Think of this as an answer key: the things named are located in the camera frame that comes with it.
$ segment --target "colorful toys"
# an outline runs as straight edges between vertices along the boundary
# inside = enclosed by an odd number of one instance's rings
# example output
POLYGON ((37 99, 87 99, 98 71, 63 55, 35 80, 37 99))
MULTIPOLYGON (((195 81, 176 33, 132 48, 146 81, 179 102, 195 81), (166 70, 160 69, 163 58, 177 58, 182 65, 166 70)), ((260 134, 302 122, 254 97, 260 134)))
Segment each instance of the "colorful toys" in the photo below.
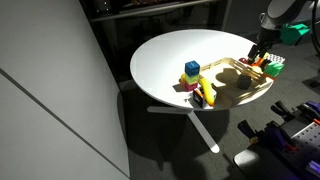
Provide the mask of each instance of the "colorful toys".
POLYGON ((192 91, 198 87, 200 65, 196 61, 185 64, 184 87, 186 91, 192 91))
MULTIPOLYGON (((245 58, 240 58, 239 61, 244 64, 249 64, 249 60, 245 58)), ((249 65, 255 72, 263 74, 265 77, 275 79, 282 71, 284 61, 285 59, 283 57, 266 53, 263 57, 257 56, 257 58, 252 60, 252 63, 249 65)))

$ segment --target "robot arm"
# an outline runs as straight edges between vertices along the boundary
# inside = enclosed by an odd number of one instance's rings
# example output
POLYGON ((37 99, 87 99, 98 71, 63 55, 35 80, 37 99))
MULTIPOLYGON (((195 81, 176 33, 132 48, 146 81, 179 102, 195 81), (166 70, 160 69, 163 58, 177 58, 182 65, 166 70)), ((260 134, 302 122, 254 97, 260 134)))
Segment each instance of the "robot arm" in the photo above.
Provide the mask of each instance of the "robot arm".
POLYGON ((249 64, 258 55, 263 57, 273 44, 280 42, 280 30, 284 24, 311 19, 312 8, 312 0, 272 0, 267 12, 260 16, 261 30, 257 44, 248 54, 249 64))

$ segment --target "cable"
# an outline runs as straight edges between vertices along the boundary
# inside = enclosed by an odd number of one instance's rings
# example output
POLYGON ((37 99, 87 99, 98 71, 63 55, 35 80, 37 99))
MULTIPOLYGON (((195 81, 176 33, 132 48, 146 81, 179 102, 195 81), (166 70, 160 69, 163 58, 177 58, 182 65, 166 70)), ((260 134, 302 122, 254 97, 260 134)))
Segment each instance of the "cable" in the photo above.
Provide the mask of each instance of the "cable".
POLYGON ((312 17, 311 17, 311 39, 312 39, 312 44, 317 51, 318 56, 320 57, 320 43, 317 38, 317 33, 316 33, 316 14, 317 14, 317 6, 318 6, 319 0, 315 0, 313 4, 313 9, 312 9, 312 17))

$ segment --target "dark floor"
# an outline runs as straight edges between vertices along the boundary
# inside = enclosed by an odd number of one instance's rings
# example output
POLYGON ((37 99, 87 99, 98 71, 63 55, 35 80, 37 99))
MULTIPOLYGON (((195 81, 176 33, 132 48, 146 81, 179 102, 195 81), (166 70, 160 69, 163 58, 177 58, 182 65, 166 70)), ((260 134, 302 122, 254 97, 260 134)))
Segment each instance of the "dark floor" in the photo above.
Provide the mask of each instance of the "dark floor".
POLYGON ((271 53, 286 58, 286 66, 271 89, 259 99, 226 111, 201 112, 199 119, 220 146, 212 153, 184 115, 152 114, 154 103, 139 89, 123 93, 132 180, 227 180, 246 179, 233 163, 248 139, 237 129, 246 119, 256 130, 282 119, 270 110, 281 100, 296 107, 308 100, 320 102, 319 89, 307 84, 318 77, 320 61, 310 43, 275 46, 271 53))

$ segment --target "table leg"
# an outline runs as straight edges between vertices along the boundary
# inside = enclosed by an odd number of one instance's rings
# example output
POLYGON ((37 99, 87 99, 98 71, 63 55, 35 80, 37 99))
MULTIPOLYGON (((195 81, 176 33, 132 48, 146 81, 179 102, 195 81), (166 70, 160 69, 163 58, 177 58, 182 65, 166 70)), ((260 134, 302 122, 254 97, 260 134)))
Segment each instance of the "table leg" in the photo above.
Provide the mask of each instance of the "table leg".
POLYGON ((203 140, 207 143, 209 149, 213 153, 218 153, 220 151, 218 144, 213 140, 213 138, 208 133, 206 128, 203 126, 203 124, 201 123, 199 118, 196 116, 196 114, 194 112, 191 112, 188 114, 188 117, 190 118, 191 122, 193 123, 193 125, 196 127, 196 129, 200 133, 203 140))
POLYGON ((196 116, 193 110, 175 108, 175 107, 158 107, 158 106, 149 106, 148 112, 150 113, 166 113, 166 114, 185 114, 188 115, 189 119, 203 138, 203 140, 208 145, 209 149, 213 153, 218 153, 220 148, 218 144, 213 140, 211 135, 208 133, 207 129, 203 126, 199 118, 196 116))

